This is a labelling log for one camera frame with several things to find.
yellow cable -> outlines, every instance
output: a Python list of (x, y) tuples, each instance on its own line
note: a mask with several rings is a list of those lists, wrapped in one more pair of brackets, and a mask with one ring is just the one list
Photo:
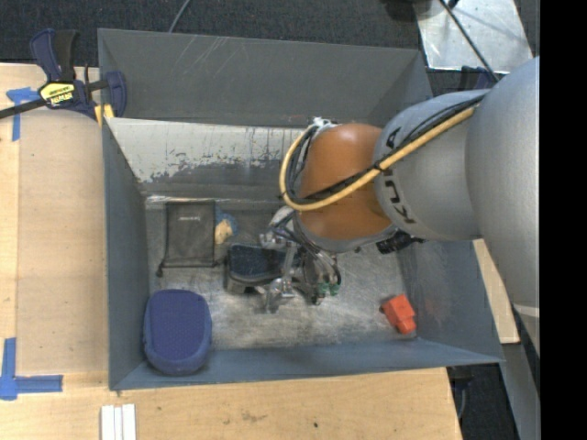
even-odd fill
[[(392, 165), (394, 165), (394, 163), (405, 158), (407, 155), (412, 153), (414, 150), (419, 149), (420, 147), (424, 146), (426, 143), (428, 143), (433, 138), (439, 136), (443, 132), (449, 130), (451, 127), (454, 127), (455, 125), (461, 123), (465, 119), (468, 119), (469, 117), (471, 117), (474, 111), (475, 111), (475, 108), (470, 107), (468, 109), (460, 111), (459, 113), (455, 114), (453, 117), (447, 119), (446, 121), (441, 122), (437, 126), (428, 130), (422, 137), (418, 137), (413, 142), (410, 142), (402, 149), (396, 151), (391, 157), (382, 161), (381, 164), (379, 165), (379, 167), (381, 168), (381, 170), (387, 170)], [(298, 137), (293, 142), (293, 144), (290, 146), (290, 148), (287, 150), (287, 153), (285, 153), (285, 157), (283, 158), (282, 168), (280, 169), (280, 174), (279, 174), (280, 192), (283, 196), (285, 203), (288, 204), (290, 207), (292, 207), (294, 210), (297, 210), (300, 212), (309, 212), (311, 210), (317, 210), (317, 209), (321, 209), (323, 207), (326, 207), (327, 205), (331, 205), (334, 202), (337, 202), (340, 199), (347, 197), (349, 194), (354, 193), (359, 188), (361, 188), (365, 184), (367, 184), (369, 181), (372, 181), (381, 172), (380, 170), (372, 168), (371, 170), (369, 170), (365, 174), (363, 174), (360, 178), (358, 178), (356, 181), (354, 181), (352, 184), (347, 186), (345, 189), (331, 195), (330, 197), (327, 197), (326, 199), (323, 199), (321, 201), (314, 202), (314, 203), (296, 203), (292, 200), (292, 198), (287, 193), (287, 189), (285, 187), (285, 172), (287, 170), (287, 165), (290, 161), (290, 158), (292, 157), (292, 155), (293, 155), (295, 149), (297, 148), (297, 146), (299, 145), (299, 143), (302, 141), (304, 134), (302, 134), (300, 137)]]

red block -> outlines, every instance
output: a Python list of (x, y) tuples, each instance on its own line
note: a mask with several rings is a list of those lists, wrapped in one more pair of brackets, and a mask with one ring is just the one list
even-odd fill
[(382, 305), (382, 310), (391, 325), (395, 326), (402, 334), (415, 331), (414, 308), (407, 300), (405, 294), (397, 295)]

black cable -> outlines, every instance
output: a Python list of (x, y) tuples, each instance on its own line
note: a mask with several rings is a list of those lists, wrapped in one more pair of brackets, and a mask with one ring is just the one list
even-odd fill
[(185, 8), (187, 8), (187, 6), (190, 5), (191, 1), (192, 0), (185, 0), (185, 2), (183, 2), (183, 5), (180, 8), (180, 11), (177, 12), (177, 15), (175, 16), (175, 19), (173, 20), (172, 25), (170, 26), (169, 30), (167, 31), (168, 33), (172, 33), (175, 30), (175, 27), (177, 26), (178, 21), (182, 17), (183, 12), (185, 11)]
[(481, 52), (479, 51), (479, 49), (477, 49), (477, 46), (472, 41), (472, 39), (469, 37), (469, 34), (467, 34), (467, 31), (462, 26), (462, 24), (460, 23), (460, 21), (457, 19), (457, 17), (455, 16), (455, 14), (452, 13), (452, 10), (447, 5), (447, 2), (445, 2), (444, 0), (439, 0), (439, 1), (440, 1), (440, 4), (442, 4), (442, 6), (444, 6), (445, 9), (449, 12), (450, 17), (452, 18), (452, 20), (455, 22), (455, 24), (459, 28), (460, 33), (465, 37), (465, 39), (467, 40), (467, 42), (469, 42), (469, 45), (471, 46), (471, 49), (473, 49), (475, 51), (475, 54), (477, 54), (477, 57), (479, 57), (479, 60), (485, 66), (485, 68), (490, 73), (490, 75), (492, 76), (492, 78), (496, 82), (499, 82), (499, 78), (497, 77), (497, 75), (495, 74), (495, 72), (493, 71), (493, 69), (491, 68), (491, 66), (489, 65), (489, 63), (487, 62), (487, 60), (483, 57), (483, 54), (481, 54)]
[[(349, 176), (348, 178), (345, 178), (342, 181), (339, 181), (339, 182), (337, 182), (335, 184), (332, 184), (331, 186), (326, 187), (325, 189), (322, 189), (320, 191), (314, 192), (314, 193), (308, 195), (307, 197), (302, 198), (302, 197), (297, 197), (296, 196), (296, 194), (295, 194), (295, 192), (293, 190), (294, 185), (291, 182), (288, 181), (289, 176), (286, 175), (286, 189), (287, 189), (287, 194), (297, 204), (311, 204), (311, 203), (315, 202), (316, 200), (322, 200), (322, 199), (325, 199), (325, 198), (327, 198), (328, 196), (330, 196), (332, 194), (338, 193), (339, 191), (343, 190), (344, 188), (346, 188), (347, 186), (349, 186), (350, 184), (352, 184), (358, 178), (360, 178), (361, 176), (363, 176), (369, 170), (371, 170), (373, 168), (376, 168), (377, 169), (378, 168), (378, 165), (381, 162), (387, 160), (397, 150), (403, 148), (408, 143), (411, 143), (411, 142), (417, 140), (418, 138), (422, 137), (430, 129), (434, 128), (435, 126), (437, 126), (438, 124), (444, 122), (445, 120), (450, 119), (451, 117), (453, 117), (458, 112), (463, 111), (464, 109), (467, 109), (468, 107), (479, 103), (484, 96), (485, 96), (485, 93), (484, 94), (480, 94), (479, 96), (475, 96), (474, 98), (471, 98), (471, 99), (469, 99), (467, 101), (463, 101), (462, 103), (455, 104), (455, 105), (452, 105), (452, 106), (448, 106), (448, 107), (446, 107), (446, 108), (444, 108), (444, 109), (442, 109), (442, 110), (440, 110), (438, 112), (435, 112), (433, 115), (430, 115), (429, 117), (427, 117), (426, 119), (424, 119), (423, 121), (421, 121), (417, 126), (415, 126), (411, 130), (411, 132), (404, 138), (404, 140), (402, 140), (402, 142), (399, 145), (397, 145), (394, 148), (392, 148), (391, 151), (387, 155), (385, 155), (381, 159), (375, 161), (369, 167), (367, 167), (364, 170), (361, 170), (361, 171), (353, 174), (352, 176)], [(302, 147), (302, 144), (303, 143), (304, 143), (304, 141), (300, 142), (300, 145), (298, 145), (298, 148)]]

wooden table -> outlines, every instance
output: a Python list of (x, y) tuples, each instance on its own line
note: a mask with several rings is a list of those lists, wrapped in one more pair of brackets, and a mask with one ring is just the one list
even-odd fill
[[(36, 66), (0, 64), (0, 108), (7, 89), (43, 82)], [(61, 393), (0, 401), (3, 440), (99, 438), (101, 406), (127, 403), (141, 440), (462, 438), (443, 368), (110, 391), (99, 127), (46, 108), (22, 115), (22, 127), (13, 142), (12, 119), (0, 121), (0, 343), (17, 337), (17, 374), (64, 378)], [(514, 342), (503, 291), (490, 296)]]

wire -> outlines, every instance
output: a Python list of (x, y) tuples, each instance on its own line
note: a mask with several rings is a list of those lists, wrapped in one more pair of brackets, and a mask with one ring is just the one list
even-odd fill
[[(431, 128), (424, 135), (417, 137), (414, 141), (410, 142), (405, 147), (400, 148), (399, 150), (395, 151), (389, 157), (386, 157), (383, 161), (380, 162), (378, 167), (371, 168), (369, 171), (367, 171), (365, 174), (363, 174), (359, 179), (354, 181), (351, 185), (347, 186), (342, 191), (334, 193), (334, 194), (330, 195), (329, 197), (327, 197), (326, 199), (323, 199), (323, 200), (317, 201), (317, 202), (313, 202), (313, 203), (297, 203), (297, 202), (295, 202), (289, 196), (289, 194), (287, 192), (287, 188), (286, 188), (286, 174), (285, 174), (285, 172), (287, 171), (287, 166), (290, 162), (290, 158), (292, 157), (293, 152), (295, 151), (295, 149), (297, 149), (302, 138), (305, 136), (305, 135), (302, 135), (302, 136), (298, 137), (293, 142), (293, 144), (290, 146), (290, 148), (285, 153), (285, 157), (283, 158), (283, 164), (280, 169), (280, 175), (279, 175), (279, 187), (280, 187), (280, 192), (283, 196), (283, 200), (285, 201), (286, 204), (288, 204), (294, 210), (297, 210), (300, 212), (309, 212), (312, 210), (321, 209), (323, 207), (326, 207), (327, 205), (331, 205), (331, 204), (347, 197), (348, 195), (354, 193), (359, 188), (361, 188), (365, 184), (367, 184), (369, 181), (372, 181), (382, 171), (387, 170), (392, 165), (394, 165), (394, 163), (403, 159), (404, 157), (406, 157), (407, 155), (409, 155), (413, 151), (419, 149), (420, 147), (424, 146), (426, 143), (428, 143), (433, 138), (435, 138), (435, 137), (439, 136), (440, 134), (442, 134), (443, 132), (449, 130), (451, 127), (454, 127), (455, 125), (461, 123), (465, 119), (468, 119), (469, 117), (472, 116), (474, 111), (475, 111), (474, 107), (469, 107), (463, 111), (460, 111), (459, 113), (455, 114), (453, 117), (451, 117), (451, 118), (445, 120), (444, 122), (441, 122), (437, 126)], [(312, 127), (313, 126), (310, 126), (304, 132), (304, 134), (306, 132), (308, 132), (309, 129)]]
[(459, 420), (462, 419), (462, 415), (465, 413), (465, 407), (467, 406), (467, 390), (462, 390), (460, 392), (460, 407), (457, 416)]
[[(453, 117), (459, 111), (462, 111), (463, 109), (466, 109), (467, 107), (470, 107), (472, 105), (477, 104), (479, 101), (481, 101), (481, 99), (484, 96), (485, 96), (485, 94), (475, 96), (474, 98), (471, 98), (470, 100), (464, 101), (459, 104), (455, 104), (453, 106), (446, 107), (446, 108), (434, 113), (433, 115), (430, 115), (429, 117), (424, 119), (422, 122), (420, 122), (417, 126), (415, 126), (410, 131), (410, 133), (404, 137), (404, 140), (402, 140), (399, 145), (395, 146), (392, 149), (392, 151), (388, 153), (387, 156), (392, 155), (395, 151), (397, 151), (398, 149), (400, 149), (404, 145), (407, 145), (409, 142), (414, 141), (417, 138), (417, 137), (414, 137), (414, 135), (416, 133), (418, 134), (419, 137), (421, 137), (428, 130), (430, 130), (434, 126), (440, 124), (441, 122)], [(332, 184), (331, 186), (328, 186), (320, 191), (313, 192), (310, 195), (306, 196), (305, 198), (300, 198), (295, 195), (293, 181), (290, 181), (290, 183), (287, 184), (287, 192), (290, 196), (290, 199), (297, 202), (298, 204), (311, 204), (312, 202), (314, 202), (318, 199), (324, 198), (325, 194), (328, 196), (330, 194), (337, 193), (337, 192), (341, 191), (342, 189), (344, 189), (345, 187), (347, 187), (348, 185), (350, 185), (354, 181), (356, 181), (358, 178), (360, 178), (363, 174), (368, 172), (371, 168), (378, 167), (379, 163), (381, 163), (383, 160), (385, 160), (385, 158), (380, 159), (378, 163), (371, 165), (368, 168), (365, 168), (364, 170), (359, 171), (359, 172), (353, 174), (352, 176), (349, 176), (348, 178), (345, 178), (344, 180), (336, 182), (335, 184)], [(297, 160), (295, 158), (292, 158), (292, 163), (296, 163), (296, 162), (297, 162)], [(301, 170), (303, 169), (303, 167), (304, 167), (304, 164), (302, 163), (302, 165), (300, 167), (300, 171), (298, 171), (298, 173), (297, 173), (298, 175), (301, 172)], [(290, 178), (290, 172), (288, 170), (288, 173), (286, 176), (286, 181), (289, 178)]]
[(175, 19), (173, 20), (172, 25), (169, 27), (169, 30), (167, 31), (168, 33), (172, 33), (175, 30), (175, 27), (177, 26), (178, 21), (182, 17), (183, 12), (185, 11), (185, 8), (187, 8), (187, 6), (190, 5), (191, 1), (192, 0), (185, 0), (185, 2), (183, 2), (183, 5), (180, 8), (180, 11), (177, 12), (177, 15), (175, 16)]
[(457, 25), (457, 28), (459, 28), (460, 33), (467, 40), (467, 42), (469, 43), (469, 45), (471, 46), (471, 49), (473, 49), (473, 51), (475, 52), (475, 54), (477, 54), (477, 57), (479, 57), (479, 60), (485, 66), (485, 68), (487, 69), (487, 71), (489, 72), (489, 74), (492, 76), (493, 80), (496, 83), (499, 82), (499, 77), (495, 74), (495, 72), (493, 71), (493, 69), (489, 65), (489, 62), (483, 57), (483, 54), (481, 54), (481, 51), (477, 48), (477, 46), (475, 46), (475, 43), (472, 41), (472, 39), (469, 36), (469, 34), (467, 34), (467, 31), (465, 30), (465, 28), (463, 27), (463, 25), (460, 23), (459, 19), (452, 12), (452, 10), (450, 9), (450, 6), (447, 5), (447, 2), (445, 2), (444, 0), (439, 0), (439, 1), (440, 1), (440, 4), (442, 4), (442, 6), (444, 6), (445, 10), (447, 10), (447, 12), (449, 13), (449, 16), (455, 22), (455, 24)]

